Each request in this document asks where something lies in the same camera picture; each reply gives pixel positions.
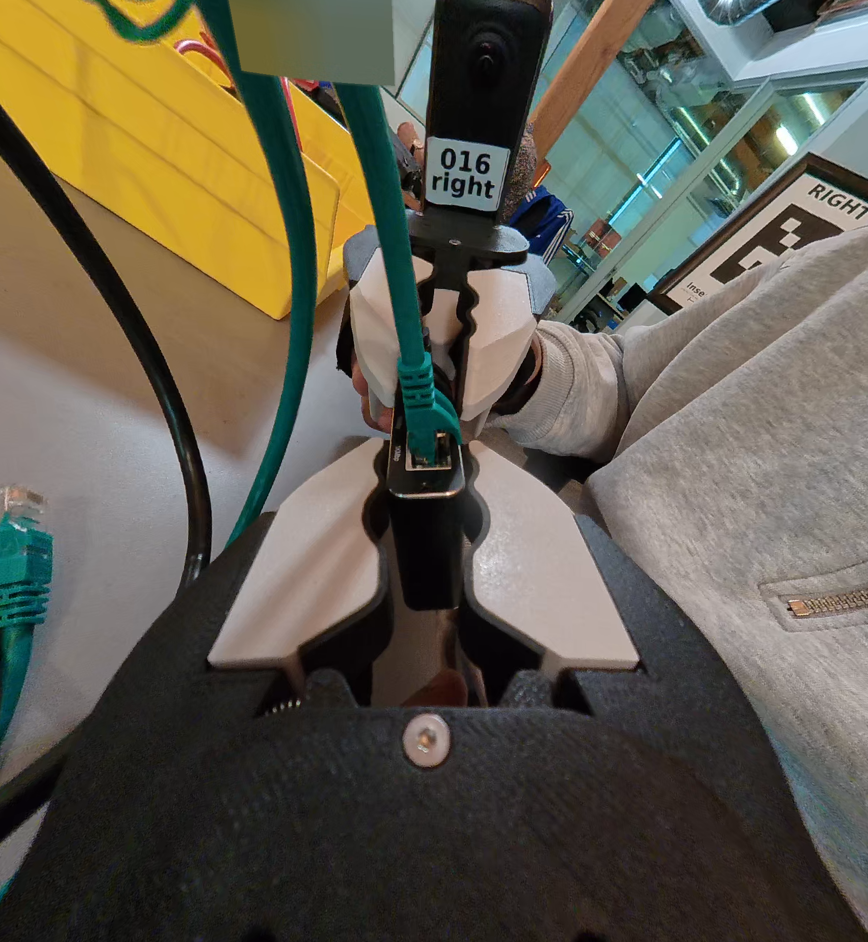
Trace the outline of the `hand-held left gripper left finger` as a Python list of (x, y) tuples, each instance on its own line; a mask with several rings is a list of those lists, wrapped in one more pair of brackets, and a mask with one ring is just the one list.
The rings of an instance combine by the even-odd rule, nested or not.
[(393, 617), (365, 524), (386, 441), (369, 438), (282, 502), (208, 655), (218, 669), (367, 672)]

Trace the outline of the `person's left hand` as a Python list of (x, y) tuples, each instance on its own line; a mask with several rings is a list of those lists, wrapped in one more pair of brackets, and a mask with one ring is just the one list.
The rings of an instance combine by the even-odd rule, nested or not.
[(463, 675), (456, 669), (446, 668), (427, 684), (411, 694), (405, 707), (466, 707), (469, 689)]

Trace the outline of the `black ethernet adapter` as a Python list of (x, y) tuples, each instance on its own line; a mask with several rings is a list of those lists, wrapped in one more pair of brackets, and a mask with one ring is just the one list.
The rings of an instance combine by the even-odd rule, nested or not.
[(385, 484), (404, 603), (416, 611), (456, 609), (464, 582), (462, 449), (440, 432), (433, 465), (413, 458), (401, 409), (390, 444)]

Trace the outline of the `person's right forearm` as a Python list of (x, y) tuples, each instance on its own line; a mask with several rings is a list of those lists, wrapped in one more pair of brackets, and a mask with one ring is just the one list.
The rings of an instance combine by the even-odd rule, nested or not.
[(741, 367), (761, 370), (748, 404), (774, 405), (799, 381), (851, 388), (868, 366), (868, 226), (810, 244), (736, 277), (716, 294), (624, 336), (539, 323), (488, 428), (517, 445), (604, 464)]

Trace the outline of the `blue striped jacket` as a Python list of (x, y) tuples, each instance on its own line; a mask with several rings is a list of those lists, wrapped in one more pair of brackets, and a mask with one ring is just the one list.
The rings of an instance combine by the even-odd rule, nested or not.
[(569, 233), (573, 218), (573, 211), (545, 185), (539, 184), (522, 200), (508, 225), (528, 240), (531, 254), (540, 257), (545, 265), (551, 265)]

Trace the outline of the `yellow plastic bin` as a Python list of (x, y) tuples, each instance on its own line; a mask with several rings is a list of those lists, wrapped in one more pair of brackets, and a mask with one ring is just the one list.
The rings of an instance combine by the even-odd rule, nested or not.
[(290, 257), (262, 148), (192, 8), (131, 43), (94, 2), (0, 1), (0, 104), (50, 170), (263, 313)]

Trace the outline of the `framed black-white marker sign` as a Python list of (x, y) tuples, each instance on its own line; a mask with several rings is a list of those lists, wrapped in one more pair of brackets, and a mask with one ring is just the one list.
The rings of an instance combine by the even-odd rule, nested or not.
[(648, 301), (671, 315), (743, 273), (868, 226), (868, 178), (823, 157), (800, 159), (664, 276)]

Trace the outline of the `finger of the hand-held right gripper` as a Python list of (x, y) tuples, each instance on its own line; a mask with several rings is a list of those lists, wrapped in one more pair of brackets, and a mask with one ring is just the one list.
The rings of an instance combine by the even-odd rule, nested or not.
[(354, 352), (372, 392), (386, 407), (398, 388), (399, 338), (377, 229), (373, 225), (343, 246), (349, 284), (349, 323)]
[(509, 388), (557, 289), (542, 261), (471, 271), (475, 296), (467, 338), (461, 420), (487, 413)]

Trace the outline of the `person's right hand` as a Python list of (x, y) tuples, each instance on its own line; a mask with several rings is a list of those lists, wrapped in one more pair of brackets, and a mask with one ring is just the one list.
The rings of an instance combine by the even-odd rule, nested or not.
[(386, 407), (372, 392), (355, 353), (351, 358), (351, 371), (352, 383), (360, 397), (361, 414), (365, 423), (373, 430), (390, 435), (393, 428), (393, 408)]

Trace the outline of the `person's grey hoodie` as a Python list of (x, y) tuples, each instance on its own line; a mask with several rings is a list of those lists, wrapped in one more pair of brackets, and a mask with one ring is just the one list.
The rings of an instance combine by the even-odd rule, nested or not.
[(868, 317), (825, 311), (589, 482), (609, 532), (723, 656), (868, 929)]

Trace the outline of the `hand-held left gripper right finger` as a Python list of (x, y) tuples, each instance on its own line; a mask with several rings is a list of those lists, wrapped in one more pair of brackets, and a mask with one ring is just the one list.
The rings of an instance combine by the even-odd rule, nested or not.
[(488, 446), (472, 442), (469, 453), (485, 507), (467, 584), (473, 611), (535, 654), (544, 674), (636, 669), (639, 654), (566, 503)]

